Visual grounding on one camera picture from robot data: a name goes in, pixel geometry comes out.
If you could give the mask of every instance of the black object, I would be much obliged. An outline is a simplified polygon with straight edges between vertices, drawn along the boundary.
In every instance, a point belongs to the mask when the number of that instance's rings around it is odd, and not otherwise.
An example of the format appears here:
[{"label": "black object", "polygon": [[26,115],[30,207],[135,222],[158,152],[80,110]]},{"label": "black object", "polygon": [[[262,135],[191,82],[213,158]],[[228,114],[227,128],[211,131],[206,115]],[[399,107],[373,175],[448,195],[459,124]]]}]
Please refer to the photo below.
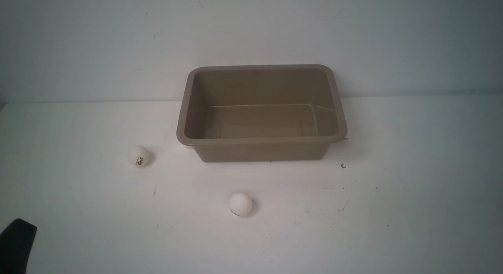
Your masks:
[{"label": "black object", "polygon": [[12,221],[0,234],[0,273],[26,273],[37,228],[22,219]]}]

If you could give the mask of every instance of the white wall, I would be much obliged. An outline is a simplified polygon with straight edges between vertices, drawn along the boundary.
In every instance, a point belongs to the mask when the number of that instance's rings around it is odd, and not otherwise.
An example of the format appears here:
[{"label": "white wall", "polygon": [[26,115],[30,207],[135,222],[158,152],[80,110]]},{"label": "white wall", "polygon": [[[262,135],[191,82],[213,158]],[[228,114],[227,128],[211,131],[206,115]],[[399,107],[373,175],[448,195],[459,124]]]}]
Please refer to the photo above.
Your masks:
[{"label": "white wall", "polygon": [[322,63],[345,96],[503,92],[503,0],[0,0],[0,100],[178,100],[190,70]]}]

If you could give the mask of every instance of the ping pong ball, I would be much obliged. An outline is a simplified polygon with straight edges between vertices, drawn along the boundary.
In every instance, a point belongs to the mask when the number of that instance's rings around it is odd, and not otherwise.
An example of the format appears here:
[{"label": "ping pong ball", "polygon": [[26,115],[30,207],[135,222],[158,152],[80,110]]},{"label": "ping pong ball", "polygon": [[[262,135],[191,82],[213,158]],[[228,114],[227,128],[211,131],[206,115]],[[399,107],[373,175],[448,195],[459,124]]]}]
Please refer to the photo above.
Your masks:
[{"label": "ping pong ball", "polygon": [[149,151],[143,146],[135,146],[133,147],[127,156],[127,160],[131,165],[136,167],[145,166],[151,159],[151,154]]},{"label": "ping pong ball", "polygon": [[244,216],[250,212],[253,201],[249,195],[243,192],[236,193],[230,198],[230,211],[238,216]]}]

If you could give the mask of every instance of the plastic tub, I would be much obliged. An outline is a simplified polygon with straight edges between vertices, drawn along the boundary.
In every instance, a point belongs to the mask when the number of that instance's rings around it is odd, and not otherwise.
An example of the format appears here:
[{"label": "plastic tub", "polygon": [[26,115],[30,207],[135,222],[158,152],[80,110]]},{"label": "plastic tub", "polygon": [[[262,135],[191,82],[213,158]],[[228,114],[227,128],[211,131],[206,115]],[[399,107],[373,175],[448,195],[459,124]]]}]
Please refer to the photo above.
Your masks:
[{"label": "plastic tub", "polygon": [[346,133],[334,74],[319,64],[195,69],[176,130],[205,162],[321,159]]}]

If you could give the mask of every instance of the white table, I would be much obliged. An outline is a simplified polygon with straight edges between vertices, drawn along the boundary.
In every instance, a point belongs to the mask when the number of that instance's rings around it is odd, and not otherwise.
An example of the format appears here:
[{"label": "white table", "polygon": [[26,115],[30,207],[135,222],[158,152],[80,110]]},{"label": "white table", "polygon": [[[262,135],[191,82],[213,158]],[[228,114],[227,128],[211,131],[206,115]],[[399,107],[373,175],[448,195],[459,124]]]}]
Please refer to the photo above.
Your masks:
[{"label": "white table", "polygon": [[203,163],[180,102],[8,104],[0,228],[38,227],[38,274],[502,273],[503,96],[343,106],[348,140],[320,161]]}]

